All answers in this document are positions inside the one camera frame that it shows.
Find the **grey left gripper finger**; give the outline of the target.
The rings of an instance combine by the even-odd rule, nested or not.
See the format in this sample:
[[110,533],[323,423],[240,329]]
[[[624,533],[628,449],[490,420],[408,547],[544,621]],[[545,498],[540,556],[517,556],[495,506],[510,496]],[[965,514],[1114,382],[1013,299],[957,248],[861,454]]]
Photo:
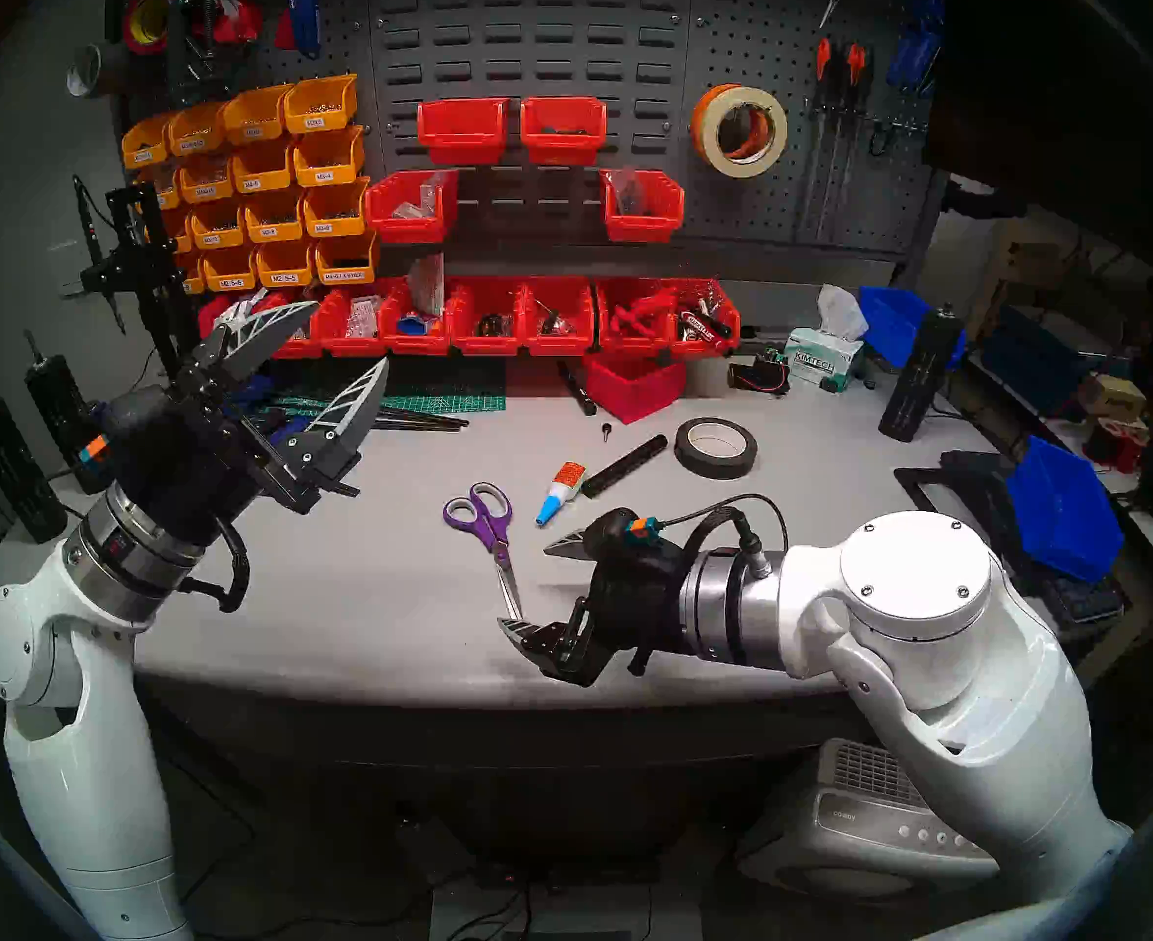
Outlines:
[[242,319],[218,322],[214,341],[219,346],[214,360],[224,378],[236,383],[249,379],[317,310],[318,302],[300,300],[270,307]]
[[359,447],[374,428],[386,391],[390,361],[368,369],[312,419],[303,432],[288,439],[289,470],[349,470]]

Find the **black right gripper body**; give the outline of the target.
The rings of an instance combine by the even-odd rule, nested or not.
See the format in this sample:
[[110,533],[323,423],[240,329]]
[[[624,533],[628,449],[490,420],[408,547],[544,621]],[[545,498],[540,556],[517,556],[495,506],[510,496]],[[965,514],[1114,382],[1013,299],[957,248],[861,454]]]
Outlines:
[[585,552],[595,563],[586,596],[595,643],[631,652],[633,676],[643,676],[655,654],[695,655],[683,626],[680,599],[698,555],[672,542],[585,542]]

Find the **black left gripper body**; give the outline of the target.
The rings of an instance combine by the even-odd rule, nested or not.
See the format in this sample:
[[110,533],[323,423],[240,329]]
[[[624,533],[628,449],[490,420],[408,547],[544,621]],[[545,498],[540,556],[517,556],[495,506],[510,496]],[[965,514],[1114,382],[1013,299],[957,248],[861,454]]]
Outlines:
[[242,383],[224,378],[218,346],[202,341],[169,386],[140,387],[108,402],[108,461],[119,492],[166,535],[201,547],[258,495],[297,515],[325,494],[355,497],[344,479],[361,458],[349,470],[288,469],[296,432],[272,441],[271,429],[241,412],[234,399],[253,375]]

